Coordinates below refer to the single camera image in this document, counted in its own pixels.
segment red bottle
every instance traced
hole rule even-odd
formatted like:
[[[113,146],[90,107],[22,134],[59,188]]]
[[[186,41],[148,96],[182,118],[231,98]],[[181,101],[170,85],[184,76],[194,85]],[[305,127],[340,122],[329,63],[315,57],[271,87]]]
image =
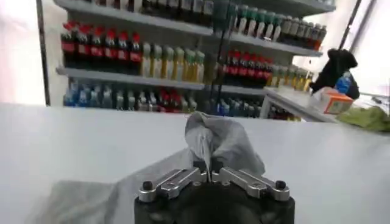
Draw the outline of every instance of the red bottle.
[[[126,31],[119,34],[118,39],[118,72],[128,74],[130,72],[129,37]]]
[[[142,51],[140,47],[140,36],[134,32],[132,35],[132,42],[130,44],[130,70],[134,74],[140,73],[142,60]]]
[[[118,59],[118,44],[115,37],[115,29],[110,29],[105,37],[104,47],[105,70],[115,72]]]
[[[91,45],[91,68],[95,70],[101,70],[104,64],[104,27],[100,26],[95,29],[92,36]]]
[[[241,59],[239,61],[239,69],[238,69],[239,86],[246,86],[248,83],[247,81],[248,61],[249,61],[249,54],[246,52],[241,56]]]
[[[61,33],[61,48],[63,54],[63,65],[68,68],[75,67],[76,64],[76,37],[72,32],[72,25],[63,24],[64,31]]]
[[[90,69],[91,62],[91,26],[82,25],[77,36],[77,67]]]

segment bottle label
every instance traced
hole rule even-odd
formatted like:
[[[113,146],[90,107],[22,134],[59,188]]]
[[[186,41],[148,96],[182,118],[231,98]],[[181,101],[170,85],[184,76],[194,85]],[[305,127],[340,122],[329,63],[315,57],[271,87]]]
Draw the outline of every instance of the bottle label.
[[[166,78],[172,79],[173,76],[173,61],[167,61],[166,62]]]
[[[155,78],[161,77],[161,60],[154,60],[153,77]]]
[[[130,61],[140,62],[141,61],[141,54],[140,53],[130,52]]]
[[[107,58],[118,58],[118,51],[116,49],[106,47],[104,53]]]
[[[168,5],[173,8],[179,7],[179,0],[169,0]]]
[[[91,47],[85,44],[79,44],[79,54],[90,55]]]
[[[125,60],[125,61],[129,60],[129,53],[125,50],[119,50],[118,59]]]
[[[205,1],[203,13],[205,15],[212,15],[213,14],[213,7],[214,7],[213,1]]]
[[[149,77],[151,74],[151,61],[148,58],[143,58],[142,61],[142,76]]]
[[[243,33],[246,26],[246,18],[242,17],[239,21],[238,32]]]
[[[76,51],[76,48],[74,47],[74,43],[68,43],[68,42],[61,42],[62,50],[65,52],[73,53]]]
[[[182,9],[191,11],[192,0],[181,0],[181,1],[182,1]]]
[[[261,23],[258,24],[256,37],[262,37],[263,36],[263,32],[264,32],[264,28],[265,27],[266,27],[266,24],[264,22],[261,22]]]
[[[249,36],[254,36],[255,35],[255,28],[256,28],[256,21],[251,20],[249,22],[249,28],[248,28],[248,35]]]
[[[103,57],[103,47],[91,47],[91,55],[95,57]]]
[[[203,0],[194,0],[193,11],[196,13],[202,13]]]
[[[181,64],[177,64],[177,66],[176,66],[176,79],[178,81],[183,80],[183,65],[181,65]]]

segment white shelf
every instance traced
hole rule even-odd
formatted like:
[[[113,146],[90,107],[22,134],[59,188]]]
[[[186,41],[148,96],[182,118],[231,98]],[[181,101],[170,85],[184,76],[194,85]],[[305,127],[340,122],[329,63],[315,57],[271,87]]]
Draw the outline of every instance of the white shelf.
[[[256,95],[256,96],[265,95],[265,91],[263,89],[253,89],[253,88],[244,88],[239,86],[225,86],[225,85],[222,85],[221,92]]]
[[[126,75],[112,72],[99,72],[89,71],[83,69],[72,69],[72,68],[57,68],[57,73],[60,75],[67,75],[68,77],[82,78],[82,79],[94,79],[121,83],[133,83],[140,85],[150,86],[165,86],[175,87],[181,89],[193,89],[202,90],[205,88],[203,83],[191,83],[191,82],[179,82],[166,79],[155,79],[135,75]]]
[[[289,53],[296,54],[296,55],[312,56],[312,57],[320,57],[322,55],[322,52],[313,51],[313,50],[305,49],[302,47],[290,46],[290,45],[282,44],[282,43],[278,43],[278,42],[266,41],[266,40],[262,40],[259,38],[248,37],[248,36],[244,36],[244,35],[241,35],[238,33],[232,33],[232,35],[230,36],[230,39],[232,41],[236,41],[236,42],[240,42],[240,43],[247,43],[247,44],[251,44],[254,46],[260,46],[260,47],[264,47],[264,48],[268,48],[268,49],[289,52]]]
[[[125,10],[113,9],[110,7],[100,7],[83,1],[54,0],[54,2],[58,6],[70,11],[107,16],[111,18],[122,19],[125,21],[131,21],[134,23],[164,27],[167,29],[179,30],[182,32],[194,33],[203,36],[209,36],[213,34],[213,30],[207,27],[197,26],[194,24],[188,24],[180,21],[173,21],[170,19],[164,19],[154,16],[148,16],[140,13],[128,12]]]

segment white countertop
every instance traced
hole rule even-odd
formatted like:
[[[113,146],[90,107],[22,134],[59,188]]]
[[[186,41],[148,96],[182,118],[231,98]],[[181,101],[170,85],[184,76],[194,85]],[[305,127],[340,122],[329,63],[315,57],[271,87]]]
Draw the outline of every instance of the white countertop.
[[[296,223],[388,223],[390,138],[234,119],[296,200]],[[111,183],[186,147],[186,115],[0,105],[0,216],[30,223],[58,180]]]

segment black object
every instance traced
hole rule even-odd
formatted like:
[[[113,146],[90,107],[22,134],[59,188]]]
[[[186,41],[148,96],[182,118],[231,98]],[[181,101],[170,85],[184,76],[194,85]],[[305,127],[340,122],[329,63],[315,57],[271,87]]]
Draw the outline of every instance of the black object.
[[[135,224],[293,224],[295,201],[249,197],[235,184],[188,185],[177,198],[134,202]]]
[[[334,87],[337,80],[349,69],[358,66],[355,57],[347,50],[330,49],[328,51],[329,61],[320,72],[318,79],[314,83],[310,83],[313,94],[325,86]],[[352,99],[357,99],[360,96],[359,87],[353,76],[351,75],[351,85],[346,94]]]

